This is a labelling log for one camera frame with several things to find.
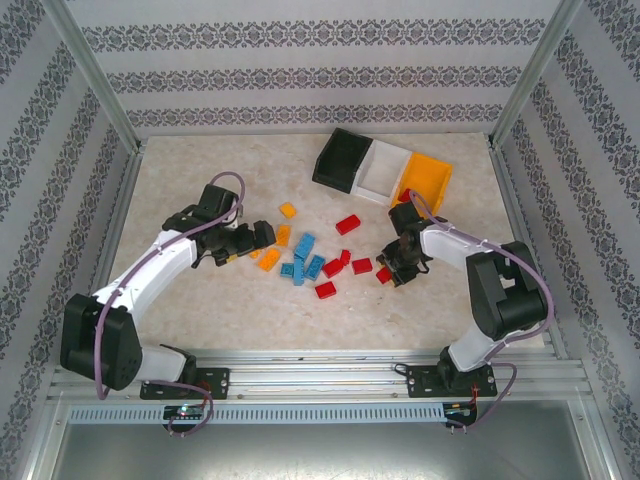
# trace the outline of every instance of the robotic arm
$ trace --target robotic arm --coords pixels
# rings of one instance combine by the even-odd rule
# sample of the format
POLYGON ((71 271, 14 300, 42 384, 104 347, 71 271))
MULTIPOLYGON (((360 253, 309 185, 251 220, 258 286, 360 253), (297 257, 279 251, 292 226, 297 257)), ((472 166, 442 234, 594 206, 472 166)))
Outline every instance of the robotic arm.
POLYGON ((207 185, 198 204, 167 219, 153 244, 127 271, 90 297, 74 295, 64 313, 61 365, 95 379, 96 324, 117 291, 119 295, 106 313, 102 333, 102 383, 114 390, 122 390, 136 380, 194 384, 196 359, 193 355, 166 345, 141 345, 136 327, 149 305, 173 279, 188 267, 197 268, 205 256, 212 256, 216 265, 222 266, 275 243, 273 228, 266 221, 254 223, 253 230, 246 223, 238 225, 240 208, 219 224, 176 241, 176 237, 224 216, 238 202, 235 193, 207 185), (147 260, 154 251, 157 254, 147 260), (124 282, 134 270, 135 275, 124 282))
MULTIPOLYGON (((474 323, 440 354, 438 373, 447 390, 465 384, 509 340, 547 317, 549 305, 538 282, 488 242, 460 235, 443 218, 434 218, 439 225, 423 219, 411 202, 396 205, 389 216, 399 239, 377 260, 391 271, 396 287, 428 273, 427 263, 434 258, 467 272, 474 323)), ((512 242, 500 249, 535 268, 525 244, 512 242)))

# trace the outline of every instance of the orange lego brick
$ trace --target orange lego brick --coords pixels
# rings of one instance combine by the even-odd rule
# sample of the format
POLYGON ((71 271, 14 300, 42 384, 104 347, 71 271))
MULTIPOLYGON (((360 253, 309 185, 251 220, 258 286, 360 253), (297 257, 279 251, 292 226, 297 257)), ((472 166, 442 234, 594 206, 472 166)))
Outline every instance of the orange lego brick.
POLYGON ((296 209, 289 202, 280 205, 280 211, 287 218, 293 218, 296 216, 296 209))
POLYGON ((267 250, 267 253, 264 254, 262 260, 258 262, 258 266, 265 272, 268 272, 276 263, 278 263, 278 260, 280 260, 280 250, 277 248, 270 248, 267 250))
POLYGON ((288 247, 290 236, 291 225, 280 225, 278 227, 278 233, 276 233, 276 245, 279 247, 288 247))

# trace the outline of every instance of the table surface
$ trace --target table surface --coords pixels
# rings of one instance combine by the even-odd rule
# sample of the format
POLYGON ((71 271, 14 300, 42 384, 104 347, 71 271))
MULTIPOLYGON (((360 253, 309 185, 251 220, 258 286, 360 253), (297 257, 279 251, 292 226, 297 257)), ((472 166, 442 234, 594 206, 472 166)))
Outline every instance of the table surface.
MULTIPOLYGON (((482 134, 372 135, 453 164, 439 215, 456 227, 497 242, 513 239, 482 134)), ((149 308, 138 333, 144 342, 180 348, 240 350, 442 348, 473 321, 466 274, 442 261, 400 288, 380 285, 374 273, 345 269, 332 280, 338 293, 317 298, 314 285, 294 287, 280 264, 293 259, 304 232, 316 237, 312 254, 331 260, 343 248, 353 258, 375 256, 397 237, 388 207, 313 183, 315 160, 329 135, 152 137, 118 247, 112 278, 153 242, 163 222, 197 202, 204 185, 223 170, 246 181, 243 221, 290 224, 288 248, 270 272, 248 256, 224 267, 210 259, 182 272, 149 308), (278 206, 298 214, 286 220, 278 206), (337 221, 356 214, 362 225, 340 236, 337 221)), ((238 191, 234 179, 220 185, 238 191)), ((540 337, 520 342, 542 347, 540 337)))

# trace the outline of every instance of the patterned wallpaper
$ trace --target patterned wallpaper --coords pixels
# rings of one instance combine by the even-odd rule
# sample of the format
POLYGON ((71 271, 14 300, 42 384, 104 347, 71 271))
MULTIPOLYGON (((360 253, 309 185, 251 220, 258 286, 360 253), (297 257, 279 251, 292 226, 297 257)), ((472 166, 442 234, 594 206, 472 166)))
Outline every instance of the patterned wallpaper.
POLYGON ((9 479, 58 361, 64 304, 91 289, 128 154, 38 1, 0 2, 0 31, 0 479, 9 479))
POLYGON ((478 3, 68 5, 145 138, 336 125, 489 132, 558 0, 478 3))
POLYGON ((640 478, 639 39, 640 2, 585 2, 503 146, 624 478, 640 478))

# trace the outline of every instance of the lego brick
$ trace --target lego brick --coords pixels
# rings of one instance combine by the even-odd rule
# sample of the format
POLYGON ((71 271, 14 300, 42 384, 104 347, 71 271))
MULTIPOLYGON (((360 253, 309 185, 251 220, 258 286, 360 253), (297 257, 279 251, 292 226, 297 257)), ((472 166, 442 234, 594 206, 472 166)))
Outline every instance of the lego brick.
POLYGON ((283 263, 280 267, 280 276, 293 278, 293 263, 283 263))
POLYGON ((367 273, 373 270, 373 264, 368 258, 361 258, 360 260, 354 260, 351 262, 353 273, 360 275, 361 273, 367 273))
POLYGON ((336 223, 336 230, 340 235, 344 235, 349 233, 351 230, 358 228, 360 226, 360 219, 356 215, 351 215, 350 217, 345 218, 344 220, 336 223))
POLYGON ((298 257, 293 259, 293 284, 296 287, 302 286, 304 283, 304 260, 298 257))
POLYGON ((311 259, 311 263, 304 272, 304 276, 310 278, 311 280, 317 280, 320 275, 320 271, 324 266, 325 259, 320 255, 314 255, 311 259))
POLYGON ((276 245, 279 247, 288 247, 290 236, 291 225, 280 225, 278 227, 278 233, 276 233, 276 245))
POLYGON ((316 287, 316 293, 318 294, 318 298, 323 300, 327 297, 331 297, 336 294, 336 287, 333 285, 333 282, 323 283, 322 285, 318 285, 316 287))
POLYGON ((302 262, 304 263, 307 260, 307 257, 309 256, 309 254, 311 253, 311 250, 313 249, 313 244, 315 243, 315 241, 316 241, 316 237, 314 237, 310 233, 303 234, 302 238, 300 239, 300 242, 298 242, 298 246, 293 251, 293 256, 301 258, 302 262))
POLYGON ((287 218, 293 218, 296 216, 296 213, 297 213, 294 206, 291 205, 289 202, 283 203, 282 205, 280 205, 280 211, 287 218))
POLYGON ((398 197, 398 202, 407 203, 409 200, 411 200, 411 197, 409 196, 410 192, 411 192, 410 188, 405 189, 405 191, 402 192, 402 195, 398 197))
POLYGON ((334 275, 337 275, 342 271, 344 265, 340 261, 340 259, 336 258, 335 260, 331 260, 324 267, 322 267, 322 271, 327 276, 327 278, 331 278, 334 275))
POLYGON ((389 280, 391 280, 391 270, 389 270, 387 267, 382 267, 382 269, 378 273, 376 273, 376 277, 378 277, 380 283, 384 285, 389 280))
POLYGON ((351 252, 349 250, 343 250, 340 253, 340 261, 345 267, 349 265, 349 262, 351 261, 351 252))
POLYGON ((262 260, 258 262, 258 266, 265 272, 270 271, 276 263, 280 260, 280 250, 277 248, 270 248, 267 253, 264 254, 262 260))

